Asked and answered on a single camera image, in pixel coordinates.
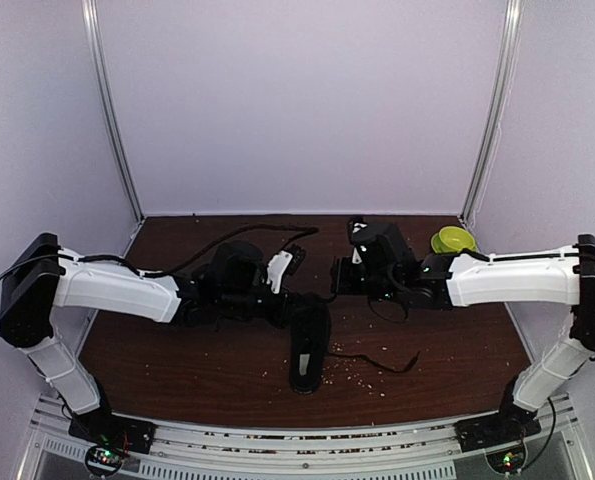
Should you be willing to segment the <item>black sneaker shoe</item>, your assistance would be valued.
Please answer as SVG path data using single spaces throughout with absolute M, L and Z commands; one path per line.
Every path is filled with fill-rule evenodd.
M 288 310 L 290 327 L 289 383 L 298 394 L 315 392 L 328 353 L 331 316 L 325 301 L 313 293 L 301 296 Z

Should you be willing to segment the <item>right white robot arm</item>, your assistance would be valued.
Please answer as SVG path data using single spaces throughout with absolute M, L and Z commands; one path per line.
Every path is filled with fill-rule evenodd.
M 570 307 L 569 333 L 511 380 L 490 419 L 496 440 L 512 440 L 528 418 L 595 356 L 595 237 L 554 250 L 508 255 L 471 249 L 416 259 L 394 223 L 348 224 L 349 257 L 333 262 L 331 291 L 389 301 L 405 312 L 479 304 L 544 302 Z

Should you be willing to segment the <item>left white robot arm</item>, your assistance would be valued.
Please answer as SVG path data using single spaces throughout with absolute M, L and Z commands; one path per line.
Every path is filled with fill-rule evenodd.
M 112 255 L 81 256 L 43 233 L 0 278 L 0 337 L 38 367 L 82 416 L 88 434 L 110 444 L 120 436 L 120 421 L 52 325 L 53 308 L 91 308 L 185 327 L 263 318 L 282 328 L 295 302 L 282 283 L 304 257 L 301 247 L 291 245 L 264 260 L 258 247 L 234 240 L 220 244 L 211 261 L 190 274 L 155 272 Z

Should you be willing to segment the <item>green bowl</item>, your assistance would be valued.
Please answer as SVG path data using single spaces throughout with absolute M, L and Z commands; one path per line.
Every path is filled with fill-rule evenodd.
M 434 253 L 458 253 L 464 249 L 476 251 L 476 240 L 467 230 L 457 226 L 445 226 L 431 238 Z

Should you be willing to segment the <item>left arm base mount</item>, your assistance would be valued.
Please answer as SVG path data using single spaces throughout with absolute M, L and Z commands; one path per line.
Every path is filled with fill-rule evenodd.
M 84 466 L 93 477 L 108 478 L 117 474 L 132 454 L 150 452 L 156 426 L 152 422 L 114 417 L 110 433 L 93 434 L 79 420 L 72 419 L 70 436 L 91 443 L 84 453 Z

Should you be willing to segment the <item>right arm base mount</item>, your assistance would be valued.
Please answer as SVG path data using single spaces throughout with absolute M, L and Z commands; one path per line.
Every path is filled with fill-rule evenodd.
M 519 474 L 528 463 L 526 440 L 541 432 L 537 420 L 521 423 L 500 419 L 496 414 L 468 420 L 454 425 L 461 451 L 484 453 L 487 465 L 497 474 Z

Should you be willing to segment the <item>front aluminium rail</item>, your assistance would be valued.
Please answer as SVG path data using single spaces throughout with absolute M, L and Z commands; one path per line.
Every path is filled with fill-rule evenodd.
M 479 450 L 462 448 L 455 418 L 341 429 L 227 428 L 158 421 L 147 453 L 114 479 L 502 479 L 505 453 L 526 456 L 522 479 L 594 479 L 569 397 L 540 410 L 541 432 Z

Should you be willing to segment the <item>right aluminium frame post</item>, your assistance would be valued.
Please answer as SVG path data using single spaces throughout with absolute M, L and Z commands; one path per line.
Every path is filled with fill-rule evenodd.
M 501 121 L 511 92 L 514 77 L 524 1 L 506 2 L 504 25 L 488 113 L 484 124 L 477 159 L 460 219 L 466 227 L 473 227 L 476 215 L 492 172 L 498 142 L 501 138 Z

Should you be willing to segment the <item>aluminium frame post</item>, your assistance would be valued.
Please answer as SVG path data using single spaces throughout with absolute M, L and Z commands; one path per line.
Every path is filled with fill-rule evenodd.
M 473 227 L 476 215 L 492 172 L 498 142 L 501 138 L 501 121 L 511 92 L 514 77 L 524 1 L 506 2 L 504 25 L 488 113 L 484 124 L 477 159 L 460 219 L 466 227 Z
M 82 0 L 82 14 L 89 50 L 95 70 L 95 77 L 106 132 L 110 141 L 113 160 L 118 170 L 120 182 L 128 200 L 132 216 L 137 223 L 145 219 L 145 214 L 138 198 L 135 182 L 131 173 L 118 117 L 112 97 L 111 83 L 103 49 L 103 41 L 98 17 L 98 5 L 94 0 Z

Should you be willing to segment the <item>left aluminium frame post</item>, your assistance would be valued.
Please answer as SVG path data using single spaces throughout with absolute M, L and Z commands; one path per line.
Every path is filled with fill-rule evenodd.
M 95 70 L 95 77 L 106 132 L 110 141 L 113 160 L 118 170 L 120 182 L 128 200 L 132 216 L 137 223 L 145 219 L 145 214 L 138 198 L 135 182 L 131 173 L 118 117 L 112 97 L 111 83 L 103 49 L 103 41 L 98 17 L 98 5 L 94 0 L 82 0 L 82 14 L 89 50 Z

